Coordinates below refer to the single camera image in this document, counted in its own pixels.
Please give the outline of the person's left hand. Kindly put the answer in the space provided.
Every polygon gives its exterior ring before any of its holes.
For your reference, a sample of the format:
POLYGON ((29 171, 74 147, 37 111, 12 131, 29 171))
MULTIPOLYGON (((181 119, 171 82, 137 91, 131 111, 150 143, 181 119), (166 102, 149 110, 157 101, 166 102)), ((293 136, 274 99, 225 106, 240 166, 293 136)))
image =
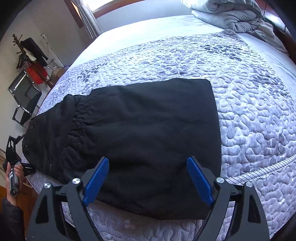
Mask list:
POLYGON ((11 170, 11 164, 8 162, 6 167, 6 198, 10 204, 18 207, 18 199, 16 196, 11 195, 11 190, 15 184, 14 178, 18 178, 18 192, 22 190, 24 171, 21 164, 14 166, 14 171, 11 170))

